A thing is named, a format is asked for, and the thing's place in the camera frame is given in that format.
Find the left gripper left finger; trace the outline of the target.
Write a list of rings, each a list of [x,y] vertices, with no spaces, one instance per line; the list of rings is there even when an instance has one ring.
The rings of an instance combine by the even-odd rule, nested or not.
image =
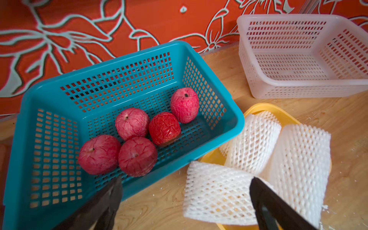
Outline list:
[[[111,230],[123,195],[121,178],[112,179],[89,201],[58,224],[55,230]]]

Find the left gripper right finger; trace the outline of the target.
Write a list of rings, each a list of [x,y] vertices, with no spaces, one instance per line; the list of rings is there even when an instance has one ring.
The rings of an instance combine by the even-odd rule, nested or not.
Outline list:
[[[250,197],[261,230],[315,230],[261,179],[254,177],[250,183]]]

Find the white foam net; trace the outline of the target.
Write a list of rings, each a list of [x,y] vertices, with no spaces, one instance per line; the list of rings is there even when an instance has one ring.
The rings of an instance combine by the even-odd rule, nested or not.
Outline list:
[[[193,161],[187,170],[183,215],[225,225],[256,225],[250,196],[254,176],[223,165]]]
[[[226,167],[259,175],[273,153],[282,127],[268,111],[250,114],[244,120],[242,132],[219,150],[226,157]]]
[[[262,128],[268,154],[260,176],[313,227],[321,220],[331,168],[331,134],[308,125]]]

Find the red apple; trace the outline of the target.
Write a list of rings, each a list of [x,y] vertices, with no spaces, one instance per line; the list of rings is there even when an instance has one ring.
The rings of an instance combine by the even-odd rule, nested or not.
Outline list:
[[[149,116],[141,109],[128,108],[116,118],[115,126],[124,141],[133,137],[146,137],[149,132]]]
[[[178,89],[171,97],[171,111],[179,123],[193,121],[199,111],[199,97],[190,87]]]

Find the teal plastic basket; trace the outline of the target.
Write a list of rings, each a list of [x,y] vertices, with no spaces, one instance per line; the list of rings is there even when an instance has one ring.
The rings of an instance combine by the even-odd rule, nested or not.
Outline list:
[[[134,178],[119,168],[90,175],[78,164],[83,144],[118,137],[116,117],[135,107],[150,117],[170,112],[180,88],[199,97],[194,121],[174,143],[158,149],[153,170]],[[244,116],[203,58],[176,41],[73,71],[31,87],[18,115],[3,204],[5,230],[50,230],[113,178],[123,199],[135,195],[236,137]]]

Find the pink plastic basket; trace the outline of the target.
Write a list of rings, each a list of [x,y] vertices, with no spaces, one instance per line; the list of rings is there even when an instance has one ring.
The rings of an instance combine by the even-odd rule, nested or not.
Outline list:
[[[368,89],[368,34],[344,17],[243,15],[237,26],[254,98],[336,98]]]

